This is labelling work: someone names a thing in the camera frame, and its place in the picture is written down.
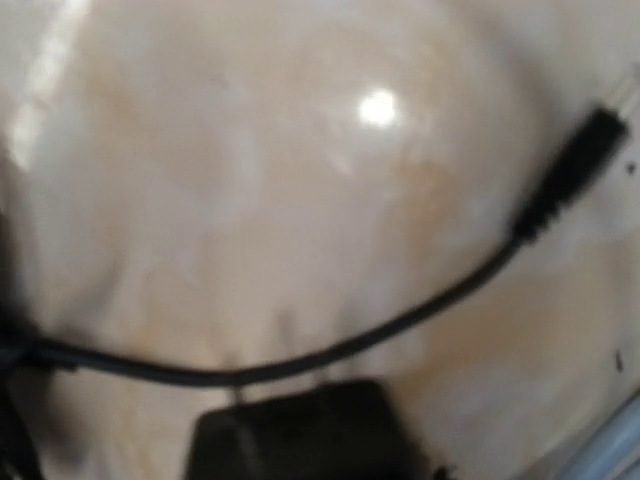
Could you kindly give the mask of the black power adapter with cable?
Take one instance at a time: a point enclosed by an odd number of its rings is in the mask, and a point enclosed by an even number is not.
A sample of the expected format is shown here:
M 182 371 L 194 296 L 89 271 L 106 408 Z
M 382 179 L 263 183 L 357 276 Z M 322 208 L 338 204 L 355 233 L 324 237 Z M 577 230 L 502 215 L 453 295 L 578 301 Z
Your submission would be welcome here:
M 379 327 L 324 350 L 273 364 L 207 371 L 154 364 L 40 336 L 1 300 L 1 374 L 19 368 L 85 368 L 187 388 L 244 387 L 306 374 L 354 357 L 457 305 L 533 243 L 605 170 L 631 136 L 639 77 L 623 80 L 565 142 L 515 216 L 503 244 L 457 284 Z M 414 479 L 417 454 L 381 384 L 356 379 L 201 415 L 190 444 L 190 479 Z

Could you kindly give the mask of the light blue power strip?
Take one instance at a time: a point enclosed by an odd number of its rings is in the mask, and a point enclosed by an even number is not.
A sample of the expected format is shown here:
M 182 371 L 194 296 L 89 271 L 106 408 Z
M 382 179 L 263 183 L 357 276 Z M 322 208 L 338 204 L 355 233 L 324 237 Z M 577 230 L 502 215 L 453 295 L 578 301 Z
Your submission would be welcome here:
M 639 385 L 607 416 L 565 439 L 544 479 L 609 479 L 639 448 Z

